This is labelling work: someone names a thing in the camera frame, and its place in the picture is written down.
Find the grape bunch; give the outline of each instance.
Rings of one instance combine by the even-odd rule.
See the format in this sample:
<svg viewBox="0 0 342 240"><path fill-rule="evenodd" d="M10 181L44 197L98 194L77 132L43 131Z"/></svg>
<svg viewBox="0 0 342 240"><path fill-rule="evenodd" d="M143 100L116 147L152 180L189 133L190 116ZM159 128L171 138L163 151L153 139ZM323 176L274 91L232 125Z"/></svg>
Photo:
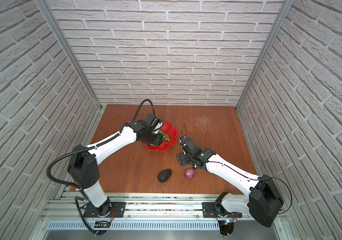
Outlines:
<svg viewBox="0 0 342 240"><path fill-rule="evenodd" d="M170 141L170 138L168 137L168 135L167 134L165 134L165 133L163 133L162 131L159 131L162 135L163 135L163 139L165 140L165 141Z"/></svg>

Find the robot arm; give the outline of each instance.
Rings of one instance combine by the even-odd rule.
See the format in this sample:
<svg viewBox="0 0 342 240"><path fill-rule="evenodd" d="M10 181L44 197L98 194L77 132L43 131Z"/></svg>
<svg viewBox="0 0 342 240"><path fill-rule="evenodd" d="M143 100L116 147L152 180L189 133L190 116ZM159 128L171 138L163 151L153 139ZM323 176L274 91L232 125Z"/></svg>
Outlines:
<svg viewBox="0 0 342 240"><path fill-rule="evenodd" d="M251 214L265 227L270 227L284 204L274 181L267 175L259 177L248 173L224 160L216 152L205 148L202 150L186 136L180 138L183 152L177 154L180 166L192 165L204 169L228 181L245 195L244 200L224 192L215 201L215 212L226 216L234 212Z"/></svg>
<svg viewBox="0 0 342 240"><path fill-rule="evenodd" d="M145 120L125 123L120 131L99 142L86 147L74 147L73 152L80 153L70 157L67 171L80 185L79 191L83 197L92 203L90 208L95 214L104 217L111 207L110 200L99 183L98 165L117 150L135 141L159 146L163 142L162 134L158 133L162 125L161 119L149 113Z"/></svg>

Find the black cable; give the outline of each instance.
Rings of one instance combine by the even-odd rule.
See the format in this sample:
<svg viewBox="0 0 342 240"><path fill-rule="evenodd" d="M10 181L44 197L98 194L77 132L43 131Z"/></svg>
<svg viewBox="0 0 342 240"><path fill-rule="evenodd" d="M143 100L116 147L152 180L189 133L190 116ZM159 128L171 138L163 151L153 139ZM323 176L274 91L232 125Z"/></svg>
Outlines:
<svg viewBox="0 0 342 240"><path fill-rule="evenodd" d="M79 216L80 216L82 222L84 223L84 225L86 226L86 228L87 228L90 232L92 232L93 234L95 234L95 235L97 235L97 236L100 236L100 235L102 235L103 233L105 233L105 232L103 232L102 234L99 234L99 231L96 231L96 232L95 232L95 231L88 225L88 223L86 222L86 219L84 219L84 216L83 216L83 214L81 213L81 210L80 210L80 207L79 207L79 202L78 202L77 200L84 201L84 199L81 198L81 197L75 197L75 204L76 204L77 211L79 212Z"/></svg>
<svg viewBox="0 0 342 240"><path fill-rule="evenodd" d="M183 125L182 125L182 130L180 131L180 134L183 136L183 126L184 126L184 131L186 132L186 137L188 137L187 129L186 129L186 124L185 123L183 123Z"/></svg>
<svg viewBox="0 0 342 240"><path fill-rule="evenodd" d="M233 170L233 171L236 172L237 174L241 175L242 177L247 178L248 180L253 180L253 181L265 181L265 180L269 180L269 179L277 179L277 180L281 181L281 182L286 186L286 188L289 190L289 193L290 193L290 205L289 205L289 207L288 207L286 210L284 210L283 212L278 213L278 214L284 214L284 213L287 212L287 211L291 208L291 206L293 205L293 195L292 195L292 193L291 193L291 189L289 188L289 186L288 186L283 180L281 180L281 179L279 179L279 178L277 178L277 177L268 177L268 178L265 178L265 179L251 179L251 178L248 178L247 176L241 174L240 172L234 170L234 169L231 168L230 166L227 166L227 165L224 164L224 163L221 163L221 162L215 162L215 163L219 163L219 164L221 164L221 165L224 165L224 166L230 168L231 170Z"/></svg>
<svg viewBox="0 0 342 240"><path fill-rule="evenodd" d="M136 110L135 116L134 116L134 118L132 118L132 121L135 120L136 116L137 116L138 113L139 113L140 108L142 107L143 103L145 103L145 102L149 102L149 103L151 104L151 107L152 107L152 114L155 115L154 105L152 104L151 100L150 100L150 99L144 99L144 100L140 103L138 109Z"/></svg>

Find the black mounting plate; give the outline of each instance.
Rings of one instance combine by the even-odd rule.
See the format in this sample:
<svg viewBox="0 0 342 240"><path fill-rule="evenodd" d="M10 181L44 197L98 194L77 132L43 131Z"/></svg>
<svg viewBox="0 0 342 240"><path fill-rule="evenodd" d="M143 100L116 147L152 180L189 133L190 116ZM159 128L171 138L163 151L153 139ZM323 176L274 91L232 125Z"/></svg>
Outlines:
<svg viewBox="0 0 342 240"><path fill-rule="evenodd" d="M203 217L204 218L213 218L213 217L219 217L221 218L222 216L219 216L215 213L215 202L202 202L202 209L203 209ZM233 217L233 213L226 213L226 215L229 215L227 217ZM240 212L236 213L234 212L234 216L237 218L241 218L242 214Z"/></svg>
<svg viewBox="0 0 342 240"><path fill-rule="evenodd" d="M88 207L89 204L92 204L90 202L87 203L86 205L86 211L84 212L84 217L99 217L97 216L94 212L90 210ZM111 206L115 211L115 218L117 217L123 217L124 210L126 208L126 203L125 202L111 202ZM105 217L112 217L111 213L108 213L107 216Z"/></svg>

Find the metal vent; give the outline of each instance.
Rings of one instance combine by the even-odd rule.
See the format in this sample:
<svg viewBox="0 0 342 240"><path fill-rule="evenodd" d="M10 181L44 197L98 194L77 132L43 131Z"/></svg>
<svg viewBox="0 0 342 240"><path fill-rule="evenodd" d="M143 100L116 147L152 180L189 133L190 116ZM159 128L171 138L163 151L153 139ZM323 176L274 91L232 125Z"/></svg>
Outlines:
<svg viewBox="0 0 342 240"><path fill-rule="evenodd" d="M96 220L88 220L93 228ZM51 220L48 230L86 230L81 220ZM95 230L219 230L216 220L114 220L110 228Z"/></svg>

